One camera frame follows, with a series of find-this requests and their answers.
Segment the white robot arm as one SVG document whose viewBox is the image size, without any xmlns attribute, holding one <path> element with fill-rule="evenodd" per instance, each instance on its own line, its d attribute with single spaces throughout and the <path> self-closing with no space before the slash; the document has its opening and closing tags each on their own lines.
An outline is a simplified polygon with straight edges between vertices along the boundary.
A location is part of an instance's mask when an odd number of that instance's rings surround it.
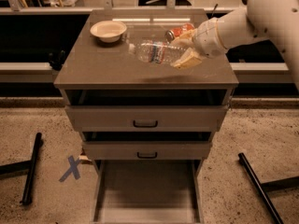
<svg viewBox="0 0 299 224">
<path fill-rule="evenodd" d="M 299 89 L 299 2 L 298 0 L 248 0 L 220 18 L 202 22 L 173 42 L 187 50 L 171 65 L 178 69 L 193 67 L 205 58 L 215 58 L 229 49 L 271 41 Z"/>
</svg>

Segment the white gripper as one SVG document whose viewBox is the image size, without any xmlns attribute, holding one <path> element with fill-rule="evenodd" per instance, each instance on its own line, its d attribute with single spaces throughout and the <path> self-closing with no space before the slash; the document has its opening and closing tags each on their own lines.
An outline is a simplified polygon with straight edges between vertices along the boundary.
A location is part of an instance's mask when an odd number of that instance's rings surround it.
<svg viewBox="0 0 299 224">
<path fill-rule="evenodd" d="M 171 63 L 177 69 L 199 65 L 203 61 L 202 56 L 212 59 L 227 52 L 219 35 L 217 18 L 202 22 L 195 30 L 185 31 L 170 43 L 170 47 L 187 49 L 178 60 Z"/>
</svg>

